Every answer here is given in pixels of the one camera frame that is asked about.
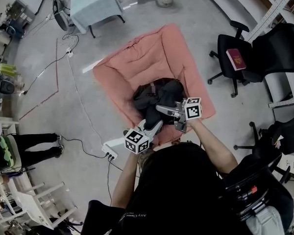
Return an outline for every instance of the table leg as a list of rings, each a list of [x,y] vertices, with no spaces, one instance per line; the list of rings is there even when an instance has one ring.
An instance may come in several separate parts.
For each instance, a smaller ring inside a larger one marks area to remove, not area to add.
[[[43,192],[41,192],[41,193],[35,195],[35,198],[36,198],[36,199],[39,199],[39,198],[41,198],[41,197],[43,197],[43,196],[45,196],[45,195],[47,195],[47,194],[53,192],[54,190],[57,190],[57,189],[63,187],[63,186],[64,186],[64,183],[62,182],[62,183],[58,184],[57,186],[51,187],[51,188],[49,188],[48,190],[45,190],[45,191],[43,191]]]
[[[122,20],[123,23],[125,23],[125,21],[121,15],[118,15],[118,17]]]
[[[66,219],[68,216],[70,216],[76,210],[77,210],[77,207],[74,206],[72,209],[70,209],[69,211],[67,211],[66,213],[64,213],[60,218],[58,218],[57,220],[55,220],[52,223],[52,227],[53,228],[56,228],[58,224],[60,224],[64,219]]]
[[[93,34],[92,26],[90,25],[90,26],[88,26],[88,27],[89,27],[89,31],[90,31],[91,35],[93,36],[93,38],[96,38],[96,37],[94,36],[94,34]]]

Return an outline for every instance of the pink cushion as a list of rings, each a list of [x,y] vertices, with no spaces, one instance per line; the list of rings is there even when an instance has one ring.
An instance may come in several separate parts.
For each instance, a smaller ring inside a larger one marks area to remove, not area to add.
[[[132,104],[134,92],[138,86],[164,77],[180,80],[188,97],[201,97],[202,118],[216,113],[185,39],[175,24],[136,37],[99,62],[93,72],[131,128],[142,120]],[[173,125],[166,125],[153,143],[173,141],[181,134]]]

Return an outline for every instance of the chair base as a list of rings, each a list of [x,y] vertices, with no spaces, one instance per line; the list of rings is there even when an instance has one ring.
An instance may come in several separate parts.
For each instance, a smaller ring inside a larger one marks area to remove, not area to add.
[[[215,57],[217,57],[219,59],[218,54],[216,52],[214,52],[213,50],[209,53],[209,56],[211,56],[211,57],[214,57],[215,56]],[[212,84],[212,81],[214,79],[216,79],[216,78],[218,78],[218,77],[220,77],[222,75],[223,75],[223,73],[220,72],[219,74],[213,76],[212,78],[209,78],[207,80],[208,84],[209,85]],[[237,91],[237,80],[235,78],[233,78],[232,81],[233,81],[233,86],[234,86],[234,93],[231,94],[231,98],[235,98],[238,95],[238,91]]]
[[[255,144],[259,141],[258,139],[258,133],[257,133],[257,129],[256,129],[256,125],[254,122],[249,122],[249,126],[252,127],[253,129],[253,134],[254,134],[254,139],[255,139]],[[252,150],[255,146],[238,146],[238,145],[235,145],[233,146],[233,149],[234,150],[238,150],[238,149],[250,149]]]

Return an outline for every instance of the black pants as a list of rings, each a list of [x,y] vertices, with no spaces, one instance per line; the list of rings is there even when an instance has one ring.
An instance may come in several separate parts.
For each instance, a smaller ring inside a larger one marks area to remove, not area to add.
[[[35,165],[43,160],[50,159],[61,154],[59,147],[52,147],[46,151],[26,151],[39,143],[53,143],[57,141],[57,135],[53,134],[30,134],[30,135],[13,135],[18,146],[19,154],[22,161],[22,167]]]

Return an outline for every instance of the red book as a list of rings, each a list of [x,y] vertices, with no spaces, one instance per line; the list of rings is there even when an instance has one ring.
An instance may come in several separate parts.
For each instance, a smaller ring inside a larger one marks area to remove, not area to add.
[[[229,57],[234,70],[239,71],[246,69],[246,64],[238,49],[228,49],[226,54]]]

